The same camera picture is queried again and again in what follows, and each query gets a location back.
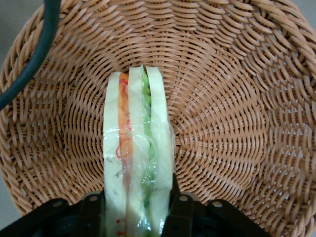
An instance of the shredded carrot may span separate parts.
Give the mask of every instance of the shredded carrot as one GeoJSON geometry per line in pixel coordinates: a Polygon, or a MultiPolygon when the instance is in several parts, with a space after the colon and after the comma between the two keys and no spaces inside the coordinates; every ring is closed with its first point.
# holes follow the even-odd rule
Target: shredded carrot
{"type": "Polygon", "coordinates": [[[126,193],[129,191],[130,169],[133,158],[133,143],[128,109],[128,74],[121,73],[118,84],[118,126],[119,126],[119,147],[117,157],[123,166],[123,184],[126,193]]]}

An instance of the plastic wrap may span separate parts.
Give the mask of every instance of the plastic wrap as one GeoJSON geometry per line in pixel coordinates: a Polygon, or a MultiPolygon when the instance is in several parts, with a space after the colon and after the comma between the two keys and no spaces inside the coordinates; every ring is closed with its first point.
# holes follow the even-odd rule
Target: plastic wrap
{"type": "Polygon", "coordinates": [[[168,214],[174,133],[157,68],[109,78],[104,109],[107,236],[160,236],[168,214]]]}

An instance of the gray floor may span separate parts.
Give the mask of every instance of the gray floor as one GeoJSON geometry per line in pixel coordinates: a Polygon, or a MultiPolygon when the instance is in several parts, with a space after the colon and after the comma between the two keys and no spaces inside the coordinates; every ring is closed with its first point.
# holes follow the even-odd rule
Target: gray floor
{"type": "MultiPolygon", "coordinates": [[[[315,0],[294,0],[306,19],[316,29],[315,0]]],[[[1,0],[0,8],[0,65],[24,23],[40,6],[42,0],[1,0]]],[[[0,178],[0,229],[20,217],[0,178]]]]}

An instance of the wicker basket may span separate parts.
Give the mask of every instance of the wicker basket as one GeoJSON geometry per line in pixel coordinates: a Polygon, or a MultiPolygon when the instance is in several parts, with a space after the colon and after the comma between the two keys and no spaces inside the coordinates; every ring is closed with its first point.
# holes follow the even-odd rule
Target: wicker basket
{"type": "MultiPolygon", "coordinates": [[[[27,64],[41,7],[11,48],[5,91],[27,64]]],[[[35,79],[0,113],[0,167],[22,214],[103,188],[110,73],[159,66],[182,191],[224,198],[273,236],[316,215],[316,33],[288,0],[64,0],[35,79]]]]}

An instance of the metal rivet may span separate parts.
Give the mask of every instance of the metal rivet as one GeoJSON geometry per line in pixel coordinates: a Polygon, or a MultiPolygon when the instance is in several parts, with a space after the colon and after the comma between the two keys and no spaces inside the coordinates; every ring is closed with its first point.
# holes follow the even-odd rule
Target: metal rivet
{"type": "Polygon", "coordinates": [[[56,201],[53,203],[53,207],[60,207],[63,205],[63,201],[62,200],[59,200],[59,201],[56,201]]]}
{"type": "Polygon", "coordinates": [[[214,202],[212,202],[212,204],[213,204],[213,206],[215,206],[215,207],[222,207],[222,206],[223,206],[222,203],[219,202],[219,201],[214,201],[214,202]]]}
{"type": "Polygon", "coordinates": [[[188,200],[188,197],[185,196],[185,195],[181,195],[181,196],[179,197],[179,199],[180,199],[180,201],[187,201],[187,200],[188,200]]]}
{"type": "Polygon", "coordinates": [[[92,197],[90,197],[90,201],[96,201],[98,199],[98,196],[96,195],[93,195],[92,197]]]}

